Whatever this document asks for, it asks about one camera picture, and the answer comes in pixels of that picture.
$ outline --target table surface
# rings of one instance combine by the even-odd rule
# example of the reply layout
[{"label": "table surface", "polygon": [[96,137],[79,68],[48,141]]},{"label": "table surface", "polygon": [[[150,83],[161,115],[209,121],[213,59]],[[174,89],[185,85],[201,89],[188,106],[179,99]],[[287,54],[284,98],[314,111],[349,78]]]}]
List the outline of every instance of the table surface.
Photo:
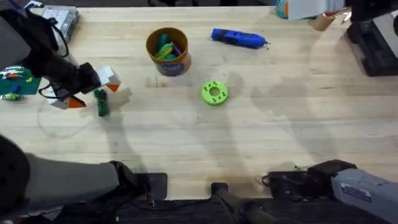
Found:
[{"label": "table surface", "polygon": [[[212,182],[244,197],[266,197],[269,170],[341,159],[398,181],[398,77],[369,78],[343,37],[277,17],[272,7],[80,8],[70,42],[80,62],[110,65],[122,85],[111,114],[97,117],[93,95],[80,110],[29,96],[1,102],[0,133],[38,156],[74,162],[123,161],[169,175],[169,198],[205,198]],[[176,27],[192,65],[164,77],[146,53],[147,36]],[[269,50],[210,40],[212,28],[263,35]],[[228,101],[208,106],[201,86],[219,80]]]}]

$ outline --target orange object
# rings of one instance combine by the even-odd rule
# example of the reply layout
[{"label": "orange object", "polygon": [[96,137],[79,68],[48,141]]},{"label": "orange object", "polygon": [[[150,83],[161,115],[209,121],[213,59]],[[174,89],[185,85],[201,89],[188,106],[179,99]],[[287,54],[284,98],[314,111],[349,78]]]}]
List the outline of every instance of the orange object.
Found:
[{"label": "orange object", "polygon": [[82,108],[86,107],[86,104],[83,100],[80,100],[76,97],[71,97],[69,99],[69,108]]},{"label": "orange object", "polygon": [[110,88],[113,92],[116,92],[119,88],[119,84],[107,84],[106,85],[108,88]]},{"label": "orange object", "polygon": [[285,2],[285,16],[289,16],[289,2]]}]

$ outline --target green lego board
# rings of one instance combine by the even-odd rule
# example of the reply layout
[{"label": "green lego board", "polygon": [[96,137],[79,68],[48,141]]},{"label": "green lego board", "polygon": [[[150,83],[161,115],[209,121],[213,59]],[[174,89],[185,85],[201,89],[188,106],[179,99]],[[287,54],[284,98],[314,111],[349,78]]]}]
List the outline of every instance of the green lego board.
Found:
[{"label": "green lego board", "polygon": [[[0,75],[0,95],[11,92],[12,85],[19,85],[21,87],[21,90],[18,93],[20,95],[34,95],[37,93],[37,89],[39,88],[41,78],[35,78],[29,69],[24,67],[19,67],[17,65],[7,67],[3,71],[9,71],[9,70],[22,71],[23,73],[20,74],[22,75],[22,77],[15,77],[5,80],[2,79],[3,75]],[[30,77],[32,77],[32,81],[30,83],[26,82],[26,80],[29,79]]]}]

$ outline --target blue toy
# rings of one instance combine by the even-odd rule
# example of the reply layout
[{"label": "blue toy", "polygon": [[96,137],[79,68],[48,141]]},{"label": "blue toy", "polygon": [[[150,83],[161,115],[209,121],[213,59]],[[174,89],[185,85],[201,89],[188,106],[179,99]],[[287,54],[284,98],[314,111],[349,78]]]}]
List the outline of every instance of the blue toy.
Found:
[{"label": "blue toy", "polygon": [[20,85],[12,85],[11,86],[11,93],[19,93],[21,90],[21,86]]},{"label": "blue toy", "polygon": [[264,44],[268,44],[265,38],[257,34],[248,34],[241,31],[213,29],[211,34],[213,40],[225,42],[228,44],[250,47],[258,49]]}]

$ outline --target black cable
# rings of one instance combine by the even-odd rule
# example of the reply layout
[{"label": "black cable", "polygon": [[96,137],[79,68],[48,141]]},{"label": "black cable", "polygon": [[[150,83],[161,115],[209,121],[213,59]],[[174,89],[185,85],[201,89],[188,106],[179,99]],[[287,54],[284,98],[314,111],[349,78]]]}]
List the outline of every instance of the black cable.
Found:
[{"label": "black cable", "polygon": [[65,96],[45,96],[45,95],[43,94],[43,90],[46,90],[46,89],[50,88],[50,86],[51,86],[51,83],[49,83],[48,85],[46,85],[46,86],[43,87],[43,88],[39,88],[39,89],[37,90],[37,92],[38,92],[40,95],[42,95],[44,98],[47,98],[47,99],[63,100],[63,99],[66,99],[66,98],[68,98],[68,97],[71,97],[70,93],[66,94]]},{"label": "black cable", "polygon": [[261,178],[261,183],[264,184],[266,187],[269,187],[269,182],[266,182],[268,179],[268,175],[265,175],[264,177]]},{"label": "black cable", "polygon": [[60,31],[60,29],[58,29],[58,27],[56,27],[55,25],[52,26],[54,28],[54,30],[57,32],[57,34],[61,37],[63,45],[65,46],[65,55],[61,55],[61,57],[67,57],[69,56],[69,47],[67,45],[67,41],[65,40],[65,37],[63,36],[62,32]]}]

